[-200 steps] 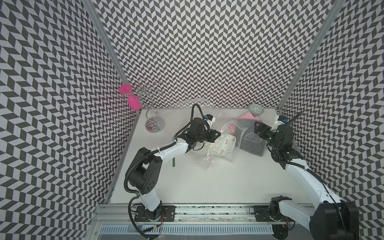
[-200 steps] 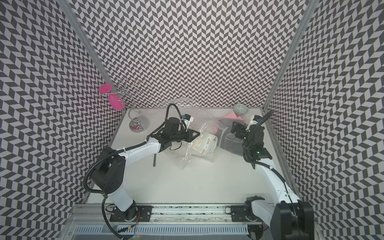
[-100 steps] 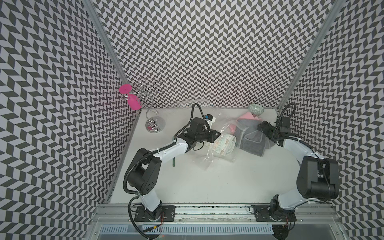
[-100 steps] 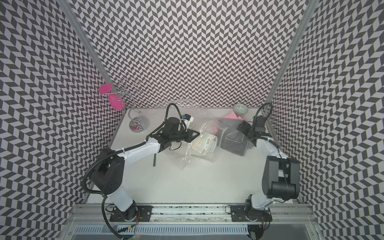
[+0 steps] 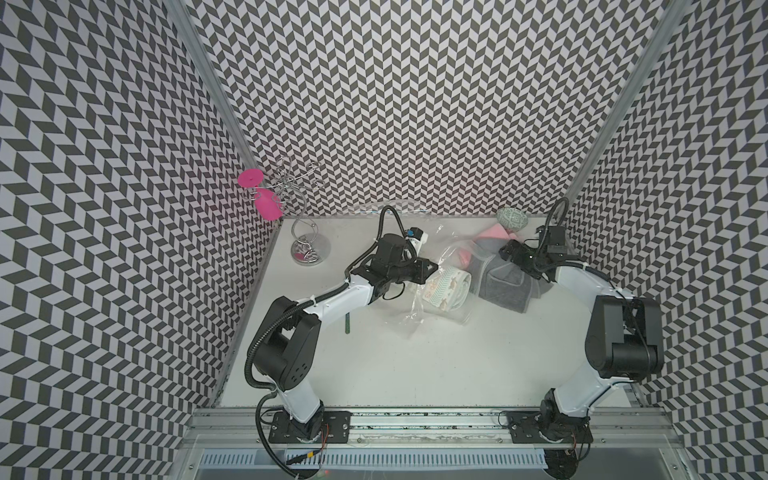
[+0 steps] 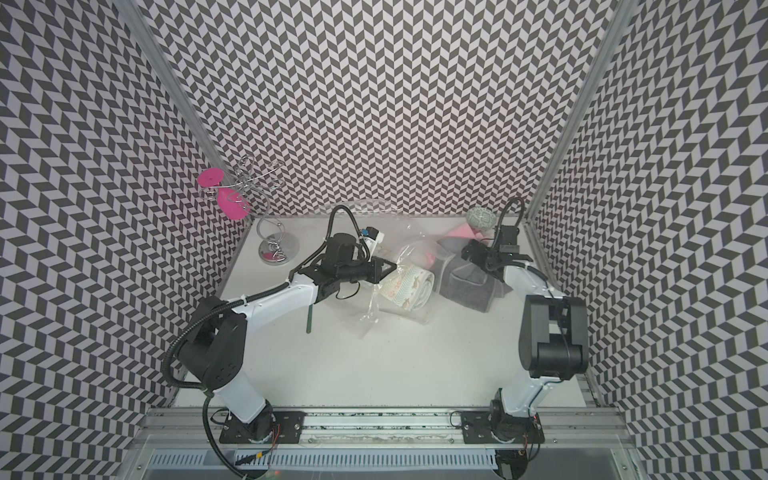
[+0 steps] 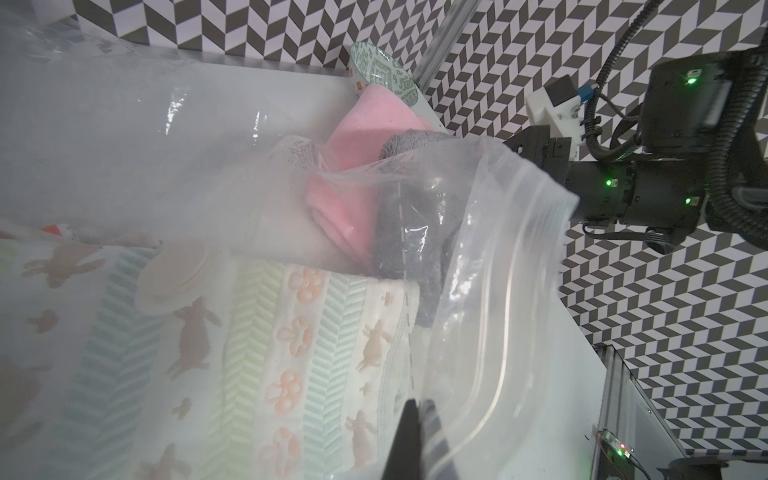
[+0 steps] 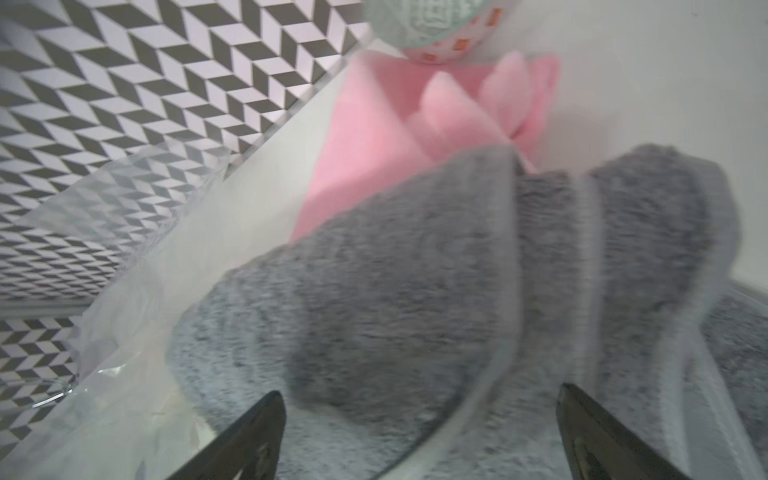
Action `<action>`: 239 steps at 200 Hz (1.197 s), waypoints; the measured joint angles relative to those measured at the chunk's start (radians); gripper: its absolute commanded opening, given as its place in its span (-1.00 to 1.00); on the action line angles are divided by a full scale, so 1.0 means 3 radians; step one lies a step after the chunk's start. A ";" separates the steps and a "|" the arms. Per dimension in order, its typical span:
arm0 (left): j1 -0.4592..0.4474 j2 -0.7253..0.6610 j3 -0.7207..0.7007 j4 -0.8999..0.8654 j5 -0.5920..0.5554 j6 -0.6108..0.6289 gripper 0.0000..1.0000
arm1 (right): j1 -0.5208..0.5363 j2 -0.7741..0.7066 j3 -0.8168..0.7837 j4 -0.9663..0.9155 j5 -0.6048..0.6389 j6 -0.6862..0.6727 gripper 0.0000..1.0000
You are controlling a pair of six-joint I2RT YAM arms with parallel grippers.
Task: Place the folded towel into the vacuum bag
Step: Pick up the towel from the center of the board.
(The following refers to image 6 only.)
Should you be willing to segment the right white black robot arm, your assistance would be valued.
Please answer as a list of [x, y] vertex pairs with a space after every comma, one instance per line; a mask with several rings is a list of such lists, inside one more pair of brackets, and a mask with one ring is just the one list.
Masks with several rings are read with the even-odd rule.
[[522, 254], [472, 240], [461, 256], [502, 281], [523, 301], [518, 354], [521, 370], [497, 390], [487, 428], [500, 443], [543, 440], [538, 407], [555, 386], [586, 372], [589, 364], [585, 301], [568, 296]]

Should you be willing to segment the white patterned towel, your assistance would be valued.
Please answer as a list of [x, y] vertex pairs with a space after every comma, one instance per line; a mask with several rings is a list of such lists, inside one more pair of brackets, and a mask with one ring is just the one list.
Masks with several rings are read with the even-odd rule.
[[404, 311], [418, 310], [429, 301], [434, 279], [432, 272], [406, 263], [381, 282], [379, 293]]

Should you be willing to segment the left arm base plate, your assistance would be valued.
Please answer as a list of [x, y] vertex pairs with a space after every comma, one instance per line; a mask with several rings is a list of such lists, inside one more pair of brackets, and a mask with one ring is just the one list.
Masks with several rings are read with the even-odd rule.
[[219, 435], [222, 444], [298, 444], [306, 413], [298, 410], [262, 411], [250, 423], [229, 414]]

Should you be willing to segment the grey towel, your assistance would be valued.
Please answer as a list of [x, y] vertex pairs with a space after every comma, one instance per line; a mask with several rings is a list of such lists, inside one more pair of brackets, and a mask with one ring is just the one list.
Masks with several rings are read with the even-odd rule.
[[502, 299], [512, 289], [461, 257], [467, 238], [443, 237], [437, 241], [431, 271], [434, 291], [463, 307], [487, 313], [495, 299]]

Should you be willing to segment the clear plastic vacuum bag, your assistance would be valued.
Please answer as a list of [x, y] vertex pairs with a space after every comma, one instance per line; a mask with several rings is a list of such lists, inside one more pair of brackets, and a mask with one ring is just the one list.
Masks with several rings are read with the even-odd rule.
[[395, 269], [376, 285], [344, 287], [331, 301], [345, 331], [365, 337], [389, 320], [427, 324], [438, 299], [443, 271], [475, 232], [462, 217], [409, 215], [390, 201], [360, 199], [345, 204], [369, 235], [371, 254]]

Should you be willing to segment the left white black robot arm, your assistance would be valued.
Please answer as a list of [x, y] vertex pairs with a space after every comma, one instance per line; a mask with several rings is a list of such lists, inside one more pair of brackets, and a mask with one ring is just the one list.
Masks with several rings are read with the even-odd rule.
[[219, 399], [248, 441], [274, 439], [273, 407], [246, 365], [254, 358], [249, 350], [256, 333], [294, 311], [310, 311], [344, 284], [376, 285], [390, 276], [397, 264], [374, 254], [384, 239], [374, 227], [355, 235], [332, 234], [279, 285], [235, 300], [204, 299], [169, 347], [162, 365], [165, 380]]

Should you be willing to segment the pink towel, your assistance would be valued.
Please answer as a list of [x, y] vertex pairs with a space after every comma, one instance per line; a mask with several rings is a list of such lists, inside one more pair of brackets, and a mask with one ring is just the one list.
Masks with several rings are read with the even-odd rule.
[[[446, 238], [461, 238], [461, 239], [478, 239], [477, 232], [472, 229], [472, 227], [468, 223], [463, 223], [446, 234], [444, 234], [441, 239]], [[431, 267], [435, 261], [437, 260], [437, 257], [435, 254], [427, 253], [427, 265]]]

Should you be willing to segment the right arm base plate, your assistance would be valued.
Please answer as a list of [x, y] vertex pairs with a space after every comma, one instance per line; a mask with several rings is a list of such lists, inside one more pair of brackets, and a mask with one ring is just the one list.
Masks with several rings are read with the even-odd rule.
[[543, 444], [545, 435], [538, 417], [506, 414], [496, 419], [487, 411], [459, 410], [460, 431], [465, 444]]

